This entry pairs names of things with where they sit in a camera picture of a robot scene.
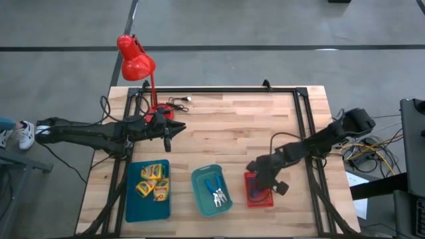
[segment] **white sneaker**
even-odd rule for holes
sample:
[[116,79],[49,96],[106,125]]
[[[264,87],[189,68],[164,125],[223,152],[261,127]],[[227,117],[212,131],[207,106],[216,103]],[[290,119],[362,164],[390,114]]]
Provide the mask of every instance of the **white sneaker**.
[[34,143],[34,125],[28,121],[24,121],[27,126],[23,129],[17,129],[17,139],[19,141],[19,149],[27,150]]
[[13,129],[5,130],[0,133],[0,148],[6,148],[7,139],[13,133]]

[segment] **desk lamp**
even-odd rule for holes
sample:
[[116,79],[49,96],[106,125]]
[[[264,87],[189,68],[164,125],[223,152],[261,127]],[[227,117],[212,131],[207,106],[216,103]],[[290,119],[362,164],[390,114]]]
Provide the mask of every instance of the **desk lamp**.
[[145,53],[142,45],[135,35],[122,35],[118,37],[117,46],[120,50],[124,61],[122,62],[122,76],[129,81],[143,80],[144,78],[151,77],[151,102],[152,106],[146,114],[146,121],[150,122],[152,115],[159,108],[164,111],[164,116],[172,120],[174,118],[173,108],[164,103],[157,101],[157,94],[155,91],[155,81],[153,79],[153,71],[155,71],[155,62]]

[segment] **red container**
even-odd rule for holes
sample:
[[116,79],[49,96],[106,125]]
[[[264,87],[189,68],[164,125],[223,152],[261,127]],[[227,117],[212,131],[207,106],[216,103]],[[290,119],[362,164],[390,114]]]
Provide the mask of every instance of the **red container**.
[[251,196],[251,190],[257,190],[255,184],[255,173],[245,173],[245,190],[246,190],[246,202],[248,208],[264,208],[272,207],[273,203],[273,191],[271,189],[264,189],[258,191],[256,196]]

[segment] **pliers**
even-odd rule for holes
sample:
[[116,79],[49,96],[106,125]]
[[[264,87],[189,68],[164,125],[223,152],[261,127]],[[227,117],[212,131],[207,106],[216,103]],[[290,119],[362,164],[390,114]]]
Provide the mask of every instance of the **pliers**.
[[221,202],[226,202],[226,195],[221,191],[221,180],[217,173],[214,174],[215,181],[217,183],[218,189],[215,189],[211,181],[209,179],[205,179],[205,184],[207,185],[207,189],[210,191],[211,195],[214,196],[214,203],[216,207],[221,206]]

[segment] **gray floor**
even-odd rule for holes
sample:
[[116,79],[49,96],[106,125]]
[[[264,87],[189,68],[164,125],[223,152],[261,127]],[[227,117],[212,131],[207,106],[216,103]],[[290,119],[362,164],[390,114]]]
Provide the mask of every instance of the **gray floor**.
[[[113,46],[131,0],[0,2],[0,46]],[[145,0],[132,33],[145,45],[423,44],[425,15],[415,0]],[[402,98],[423,98],[423,50],[152,52],[159,86],[324,85],[331,110],[365,108],[397,114]],[[108,93],[116,52],[0,52],[0,115],[37,121],[58,116],[96,121]],[[140,86],[120,77],[119,86]],[[376,129],[400,118],[377,119]],[[390,137],[400,125],[377,132]],[[52,148],[87,175],[92,150]],[[10,150],[17,150],[10,141]],[[405,170],[401,142],[390,146]],[[73,171],[35,145],[27,155],[54,163],[34,172],[13,238],[73,233],[84,185]]]

